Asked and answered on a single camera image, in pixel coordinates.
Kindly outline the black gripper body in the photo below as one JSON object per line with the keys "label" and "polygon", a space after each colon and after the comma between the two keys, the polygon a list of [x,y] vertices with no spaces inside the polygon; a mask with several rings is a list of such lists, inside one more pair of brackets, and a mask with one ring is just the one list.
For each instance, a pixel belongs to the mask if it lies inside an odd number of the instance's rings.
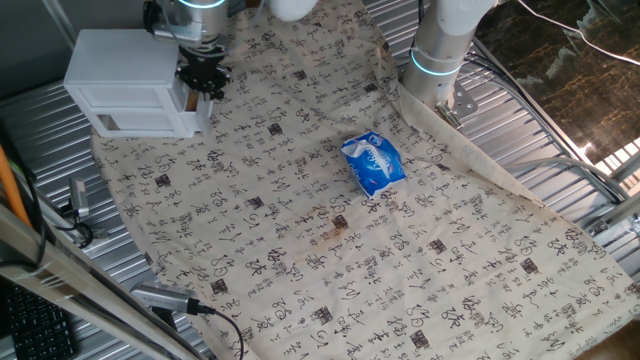
{"label": "black gripper body", "polygon": [[226,56],[226,50],[219,46],[206,52],[180,46],[179,51],[187,60],[188,70],[192,75],[214,75],[217,65]]}

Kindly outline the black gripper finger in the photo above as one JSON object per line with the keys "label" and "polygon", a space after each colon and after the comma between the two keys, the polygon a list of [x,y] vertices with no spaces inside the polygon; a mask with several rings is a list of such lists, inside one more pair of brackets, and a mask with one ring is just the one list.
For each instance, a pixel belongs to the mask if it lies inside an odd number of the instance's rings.
{"label": "black gripper finger", "polygon": [[216,65],[208,72],[205,84],[205,93],[212,100],[224,98],[223,88],[231,81],[231,69],[226,66]]}
{"label": "black gripper finger", "polygon": [[191,90],[201,93],[209,93],[209,83],[202,81],[199,77],[194,75],[189,67],[182,67],[176,70],[177,77],[185,83]]}

